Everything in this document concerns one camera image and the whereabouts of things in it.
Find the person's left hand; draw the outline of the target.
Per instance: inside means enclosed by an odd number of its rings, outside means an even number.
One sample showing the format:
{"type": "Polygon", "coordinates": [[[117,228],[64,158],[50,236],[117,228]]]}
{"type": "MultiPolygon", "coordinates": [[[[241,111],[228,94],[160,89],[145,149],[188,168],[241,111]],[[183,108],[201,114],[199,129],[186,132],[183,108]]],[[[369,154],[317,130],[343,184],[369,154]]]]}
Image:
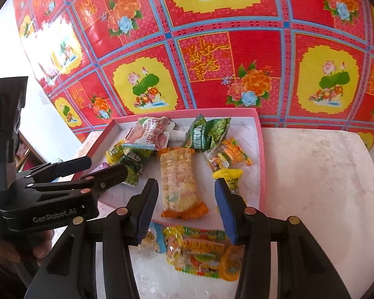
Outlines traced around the person's left hand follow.
{"type": "MultiPolygon", "coordinates": [[[[32,261],[40,265],[44,257],[48,255],[52,248],[52,239],[54,237],[54,230],[43,231],[37,233],[39,242],[33,248],[28,248],[33,252],[32,261]]],[[[2,241],[0,242],[0,265],[6,269],[12,268],[14,263],[21,262],[21,255],[19,252],[20,246],[2,241]]]]}

